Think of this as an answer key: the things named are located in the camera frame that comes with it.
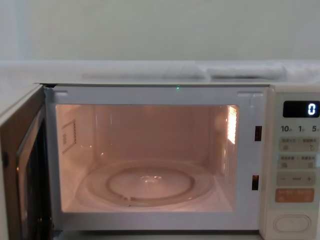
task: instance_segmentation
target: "digital display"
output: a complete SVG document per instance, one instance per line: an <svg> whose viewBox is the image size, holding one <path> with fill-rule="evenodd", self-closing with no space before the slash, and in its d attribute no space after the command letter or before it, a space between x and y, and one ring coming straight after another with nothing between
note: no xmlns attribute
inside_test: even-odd
<svg viewBox="0 0 320 240"><path fill-rule="evenodd" d="M320 101L285 101L283 103L284 118L318 118Z"/></svg>

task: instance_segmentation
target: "control button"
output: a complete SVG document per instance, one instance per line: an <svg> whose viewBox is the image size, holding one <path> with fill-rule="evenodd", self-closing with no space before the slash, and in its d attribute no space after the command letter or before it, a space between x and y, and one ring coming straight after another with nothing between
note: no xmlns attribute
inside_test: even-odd
<svg viewBox="0 0 320 240"><path fill-rule="evenodd" d="M306 215L282 215L273 222L273 228L280 233L303 233L311 225Z"/></svg>
<svg viewBox="0 0 320 240"><path fill-rule="evenodd" d="M280 154L277 161L278 169L314 169L315 154Z"/></svg>
<svg viewBox="0 0 320 240"><path fill-rule="evenodd" d="M318 137L281 137L279 150L281 152L317 152Z"/></svg>
<svg viewBox="0 0 320 240"><path fill-rule="evenodd" d="M316 183L316 174L310 172L278 172L277 186L313 186Z"/></svg>
<svg viewBox="0 0 320 240"><path fill-rule="evenodd" d="M315 198L313 188L277 188L276 203L312 203Z"/></svg>

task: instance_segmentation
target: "microwave door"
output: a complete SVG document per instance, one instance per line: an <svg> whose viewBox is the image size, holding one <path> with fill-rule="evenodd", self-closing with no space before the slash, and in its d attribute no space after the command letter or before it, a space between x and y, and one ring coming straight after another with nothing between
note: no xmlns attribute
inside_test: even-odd
<svg viewBox="0 0 320 240"><path fill-rule="evenodd" d="M9 240L52 239L43 89L0 128Z"/></svg>

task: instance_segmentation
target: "white countertop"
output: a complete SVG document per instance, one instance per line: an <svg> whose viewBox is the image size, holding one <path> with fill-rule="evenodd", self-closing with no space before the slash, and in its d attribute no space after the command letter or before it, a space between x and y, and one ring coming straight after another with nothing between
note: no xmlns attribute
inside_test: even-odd
<svg viewBox="0 0 320 240"><path fill-rule="evenodd" d="M258 235L90 235L62 232L54 240L263 240Z"/></svg>

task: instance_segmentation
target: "white microwave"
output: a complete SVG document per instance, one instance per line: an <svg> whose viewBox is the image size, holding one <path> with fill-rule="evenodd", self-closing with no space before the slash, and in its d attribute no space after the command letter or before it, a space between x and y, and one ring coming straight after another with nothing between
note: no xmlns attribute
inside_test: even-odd
<svg viewBox="0 0 320 240"><path fill-rule="evenodd" d="M319 85L249 77L63 83L36 70L34 82L50 80L0 126L10 240L53 231L316 236Z"/></svg>

